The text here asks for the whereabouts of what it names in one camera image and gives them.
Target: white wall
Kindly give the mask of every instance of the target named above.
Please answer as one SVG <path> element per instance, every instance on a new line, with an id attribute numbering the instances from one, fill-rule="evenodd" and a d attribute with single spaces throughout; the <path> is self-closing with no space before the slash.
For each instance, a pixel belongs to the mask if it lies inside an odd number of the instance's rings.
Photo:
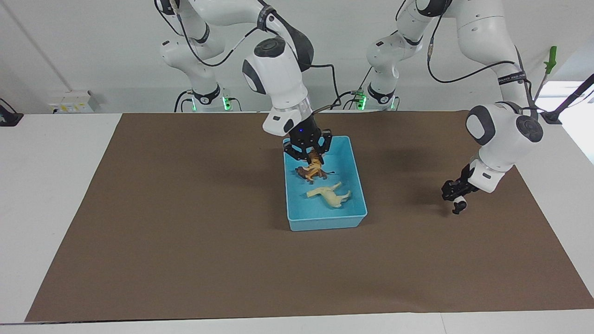
<path id="1" fill-rule="evenodd" d="M 173 37 L 173 33 L 150 0 L 1 0 L 0 86 L 17 89 L 2 88 L 0 93 L 22 111 L 46 112 L 41 104 L 49 92 L 63 91 L 65 85 L 45 64 L 2 3 L 14 13 L 67 84 L 76 90 L 91 90 L 102 102 L 103 112 L 168 112 L 178 93 L 188 87 L 183 73 L 167 67 L 159 56 L 160 44 Z M 396 29 L 394 15 L 400 5 L 399 0 L 269 3 L 312 40 L 316 47 L 315 63 L 336 64 L 341 91 L 359 86 L 368 69 L 367 46 Z M 589 0 L 504 0 L 504 5 L 509 31 L 534 82 L 542 77 L 542 62 L 551 45 L 559 46 L 558 60 L 563 63 L 594 34 L 590 24 L 594 4 Z M 222 28 L 228 46 L 250 28 L 248 24 Z M 227 64 L 217 69 L 221 84 L 241 99 L 244 109 L 270 107 L 265 96 L 247 89 L 240 70 L 243 58 L 266 37 L 262 32 L 253 34 Z M 433 61 L 434 72 L 442 78 L 458 77 L 479 68 L 479 64 L 459 51 L 455 22 L 449 19 L 442 22 L 437 33 Z M 458 110 L 500 99 L 495 75 L 490 71 L 461 83 L 441 85 L 430 78 L 425 55 L 419 54 L 403 61 L 400 72 L 401 109 Z M 330 70 L 312 69 L 304 78 L 316 106 L 333 100 Z M 28 101 L 31 95 L 35 103 Z"/>

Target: blue plastic bin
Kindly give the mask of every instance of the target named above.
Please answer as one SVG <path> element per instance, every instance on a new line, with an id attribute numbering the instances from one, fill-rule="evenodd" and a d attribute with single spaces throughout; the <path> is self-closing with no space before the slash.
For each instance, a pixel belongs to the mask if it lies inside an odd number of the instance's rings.
<path id="1" fill-rule="evenodd" d="M 284 156 L 287 216 L 291 231 L 359 226 L 367 216 L 367 206 L 349 137 L 332 138 L 332 147 L 324 157 L 323 169 L 325 172 L 335 172 L 335 174 L 329 174 L 328 179 L 316 177 L 314 184 L 309 184 L 295 171 L 298 167 L 306 167 L 306 162 L 297 161 L 286 154 Z M 318 187 L 331 187 L 338 182 L 342 182 L 342 186 L 336 190 L 337 195 L 344 195 L 349 190 L 352 192 L 351 198 L 342 203 L 341 208 L 330 207 L 321 195 L 307 198 L 305 194 Z"/>

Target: cream toy animal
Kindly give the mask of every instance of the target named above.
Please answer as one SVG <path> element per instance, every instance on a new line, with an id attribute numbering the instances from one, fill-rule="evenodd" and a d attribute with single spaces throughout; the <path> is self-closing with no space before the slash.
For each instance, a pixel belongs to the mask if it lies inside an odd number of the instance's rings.
<path id="1" fill-rule="evenodd" d="M 342 203 L 346 202 L 349 200 L 351 192 L 349 190 L 349 192 L 346 195 L 343 196 L 337 196 L 334 191 L 336 191 L 340 186 L 342 185 L 342 182 L 338 182 L 337 184 L 335 184 L 332 187 L 320 187 L 311 191 L 307 192 L 307 198 L 311 198 L 314 197 L 316 195 L 322 195 L 322 197 L 324 197 L 324 199 L 326 200 L 326 202 L 328 203 L 329 206 L 338 209 L 340 207 L 342 207 Z"/>

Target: green light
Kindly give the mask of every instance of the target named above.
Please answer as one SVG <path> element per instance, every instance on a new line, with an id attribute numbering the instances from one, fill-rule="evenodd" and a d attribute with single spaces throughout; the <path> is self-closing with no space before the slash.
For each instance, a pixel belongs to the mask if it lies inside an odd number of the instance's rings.
<path id="1" fill-rule="evenodd" d="M 361 100 L 359 100 L 359 103 L 357 104 L 357 109 L 359 110 L 365 110 L 365 105 L 367 104 L 367 96 L 365 96 L 364 94 L 361 95 Z"/>
<path id="2" fill-rule="evenodd" d="M 225 107 L 225 111 L 231 110 L 231 103 L 229 103 L 229 100 L 224 96 L 223 96 L 223 106 Z"/>

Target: brown mat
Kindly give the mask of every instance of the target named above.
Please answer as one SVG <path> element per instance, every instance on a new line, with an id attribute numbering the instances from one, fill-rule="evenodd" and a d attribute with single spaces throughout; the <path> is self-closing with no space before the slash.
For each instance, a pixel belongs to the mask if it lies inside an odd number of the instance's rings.
<path id="1" fill-rule="evenodd" d="M 290 232 L 265 115 L 124 115 L 28 322 L 594 308 L 514 169 L 461 216 L 465 112 L 319 115 L 369 216 Z"/>

